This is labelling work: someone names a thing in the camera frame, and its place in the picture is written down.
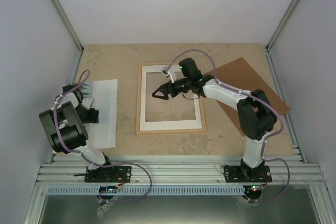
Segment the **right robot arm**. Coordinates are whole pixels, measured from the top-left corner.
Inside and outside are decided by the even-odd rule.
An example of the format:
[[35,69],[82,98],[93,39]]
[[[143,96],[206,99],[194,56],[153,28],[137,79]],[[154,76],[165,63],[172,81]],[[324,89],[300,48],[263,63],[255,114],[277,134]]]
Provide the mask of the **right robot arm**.
[[254,181],[265,164],[263,157],[266,141],[277,122],[266,94],[259,89],[240,90],[220,82],[210,74],[203,75],[192,58],[184,59],[178,65],[183,78],[178,79],[170,67],[162,68],[161,73],[170,80],[159,86],[152,97],[168,100],[192,91],[199,97],[214,99],[237,111],[240,128],[246,137],[239,171],[244,180]]

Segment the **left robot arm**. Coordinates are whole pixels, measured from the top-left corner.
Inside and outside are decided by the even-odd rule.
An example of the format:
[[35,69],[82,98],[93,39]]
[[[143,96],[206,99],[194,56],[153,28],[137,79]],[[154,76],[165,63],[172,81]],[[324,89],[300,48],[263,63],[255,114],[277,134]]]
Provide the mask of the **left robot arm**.
[[47,140],[56,153],[77,154],[87,164],[87,169],[96,170],[104,182],[114,178],[115,169],[107,156],[88,142],[86,125],[100,122],[99,110],[92,107],[92,99],[85,101],[79,86],[68,84],[63,93],[55,98],[54,105],[39,114]]

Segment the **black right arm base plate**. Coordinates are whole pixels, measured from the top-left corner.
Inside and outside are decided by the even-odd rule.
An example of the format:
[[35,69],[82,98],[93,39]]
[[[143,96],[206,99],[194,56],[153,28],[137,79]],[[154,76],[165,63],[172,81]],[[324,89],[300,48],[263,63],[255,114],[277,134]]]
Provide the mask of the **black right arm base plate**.
[[266,183],[272,182],[269,166],[256,168],[222,165],[221,172],[227,183]]

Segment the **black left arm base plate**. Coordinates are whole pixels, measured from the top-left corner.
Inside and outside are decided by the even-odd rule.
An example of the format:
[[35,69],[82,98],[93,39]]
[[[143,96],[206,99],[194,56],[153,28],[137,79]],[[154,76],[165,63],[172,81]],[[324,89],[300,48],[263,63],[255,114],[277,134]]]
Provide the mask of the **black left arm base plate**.
[[84,181],[86,183],[129,183],[131,166],[114,166],[113,168],[87,168]]

